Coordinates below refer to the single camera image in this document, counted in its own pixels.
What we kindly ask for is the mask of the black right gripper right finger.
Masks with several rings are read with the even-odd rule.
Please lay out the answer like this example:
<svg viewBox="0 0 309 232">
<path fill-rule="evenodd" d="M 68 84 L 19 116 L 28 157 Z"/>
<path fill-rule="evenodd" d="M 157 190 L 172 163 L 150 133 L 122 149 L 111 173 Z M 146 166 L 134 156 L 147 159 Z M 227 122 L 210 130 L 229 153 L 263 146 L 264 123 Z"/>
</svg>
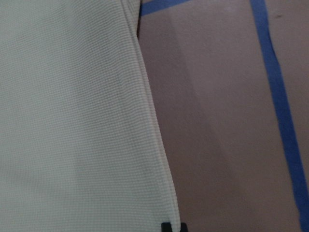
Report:
<svg viewBox="0 0 309 232">
<path fill-rule="evenodd" d="M 186 223 L 184 223 L 184 222 L 181 223 L 180 232 L 188 232 L 188 227 L 187 227 Z"/>
</svg>

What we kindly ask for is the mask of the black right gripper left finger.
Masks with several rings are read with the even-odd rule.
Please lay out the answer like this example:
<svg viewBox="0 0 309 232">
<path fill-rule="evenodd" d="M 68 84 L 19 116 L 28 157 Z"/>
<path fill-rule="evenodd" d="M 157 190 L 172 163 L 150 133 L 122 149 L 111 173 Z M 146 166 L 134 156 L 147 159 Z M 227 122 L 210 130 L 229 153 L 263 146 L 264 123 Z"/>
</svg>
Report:
<svg viewBox="0 0 309 232">
<path fill-rule="evenodd" d="M 170 222 L 163 222 L 161 224 L 161 232 L 172 232 L 172 226 Z"/>
</svg>

